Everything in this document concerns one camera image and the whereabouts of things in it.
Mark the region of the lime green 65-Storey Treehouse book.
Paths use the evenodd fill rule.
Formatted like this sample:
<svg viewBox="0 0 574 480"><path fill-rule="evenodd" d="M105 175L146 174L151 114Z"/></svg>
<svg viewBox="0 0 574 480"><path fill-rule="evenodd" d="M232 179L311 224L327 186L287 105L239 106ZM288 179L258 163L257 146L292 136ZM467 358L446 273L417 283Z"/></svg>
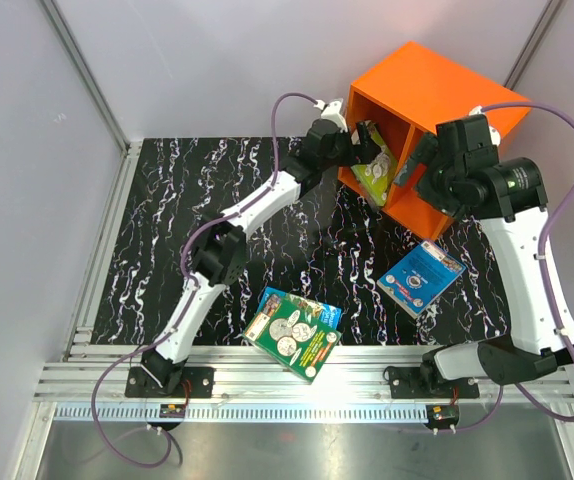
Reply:
<svg viewBox="0 0 574 480"><path fill-rule="evenodd" d="M373 140L380 146L380 154L371 163L358 163L351 166L360 192L367 198L367 201L374 208L380 209L385 206L390 186L395 177L398 160L393 155L385 140L383 139L378 125L371 120L369 130ZM352 134L352 142L355 144L358 134Z"/></svg>

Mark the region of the blue 26-Storey Treehouse book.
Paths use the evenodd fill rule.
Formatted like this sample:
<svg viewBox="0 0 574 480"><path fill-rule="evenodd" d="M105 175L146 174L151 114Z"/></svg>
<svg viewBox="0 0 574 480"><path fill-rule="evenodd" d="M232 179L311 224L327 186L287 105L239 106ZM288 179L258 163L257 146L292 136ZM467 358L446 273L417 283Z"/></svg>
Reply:
<svg viewBox="0 0 574 480"><path fill-rule="evenodd" d="M298 304L301 308L311 311L312 314L315 315L322 323L333 329L336 329L340 323L343 313L343 310L340 307L306 299L272 287L266 287L263 291L256 312L259 313L263 311L264 307L269 303L269 299L273 297L277 297L278 299L286 298L289 301Z"/></svg>

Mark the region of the dark green 104-Storey Treehouse book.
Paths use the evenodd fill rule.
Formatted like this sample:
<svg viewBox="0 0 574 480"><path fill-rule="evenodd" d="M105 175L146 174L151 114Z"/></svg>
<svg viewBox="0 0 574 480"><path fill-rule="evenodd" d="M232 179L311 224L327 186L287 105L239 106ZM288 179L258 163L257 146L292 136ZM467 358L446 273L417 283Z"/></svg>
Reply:
<svg viewBox="0 0 574 480"><path fill-rule="evenodd" d="M312 383L328 360L341 334L322 323L311 311L286 298L273 297L256 313L245 339L281 366Z"/></svg>

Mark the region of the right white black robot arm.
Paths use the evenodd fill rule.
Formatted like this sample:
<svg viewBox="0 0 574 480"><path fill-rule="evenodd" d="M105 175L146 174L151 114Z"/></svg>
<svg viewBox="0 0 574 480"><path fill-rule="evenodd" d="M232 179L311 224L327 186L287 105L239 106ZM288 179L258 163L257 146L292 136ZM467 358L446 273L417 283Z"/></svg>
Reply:
<svg viewBox="0 0 574 480"><path fill-rule="evenodd" d="M498 385L536 380L574 363L574 320L567 309L545 228L553 216L537 165L500 162L499 136L483 114L426 132L398 175L425 171L414 189L453 219L476 219L494 253L505 291L510 330L473 344L425 354L420 385L442 397L457 380L486 377Z"/></svg>

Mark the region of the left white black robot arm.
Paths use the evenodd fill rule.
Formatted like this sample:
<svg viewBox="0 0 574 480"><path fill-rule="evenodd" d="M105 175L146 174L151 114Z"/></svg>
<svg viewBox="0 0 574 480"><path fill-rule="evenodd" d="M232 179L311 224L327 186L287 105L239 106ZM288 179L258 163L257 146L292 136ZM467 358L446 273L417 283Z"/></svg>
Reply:
<svg viewBox="0 0 574 480"><path fill-rule="evenodd" d="M276 137L272 143L271 177L237 204L205 215L181 250L182 295L163 332L141 358L145 385L161 397L180 390L200 326L213 303L246 267L249 237L316 187L328 169L368 164L381 152L365 122L357 123L352 133L332 120L318 119L299 146L284 157L279 156Z"/></svg>

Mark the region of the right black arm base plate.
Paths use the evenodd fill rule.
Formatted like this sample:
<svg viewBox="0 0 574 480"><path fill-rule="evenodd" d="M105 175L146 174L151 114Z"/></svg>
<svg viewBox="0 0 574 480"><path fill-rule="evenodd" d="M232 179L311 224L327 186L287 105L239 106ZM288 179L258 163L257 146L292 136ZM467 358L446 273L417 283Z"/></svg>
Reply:
<svg viewBox="0 0 574 480"><path fill-rule="evenodd" d="M468 379L436 383L426 380L420 367L387 366L383 379L390 388L392 399L478 399L480 391L476 383Z"/></svg>

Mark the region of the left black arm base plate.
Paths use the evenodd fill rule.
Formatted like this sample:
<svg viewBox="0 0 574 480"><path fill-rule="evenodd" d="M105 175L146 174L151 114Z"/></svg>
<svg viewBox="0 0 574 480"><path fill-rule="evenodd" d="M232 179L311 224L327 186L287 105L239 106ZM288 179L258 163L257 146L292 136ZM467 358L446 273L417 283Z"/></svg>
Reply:
<svg viewBox="0 0 574 480"><path fill-rule="evenodd" d="M189 395L191 399L209 399L212 397L215 372L211 367L185 367L180 383L168 393L141 367L131 367L124 395L127 398L184 398Z"/></svg>

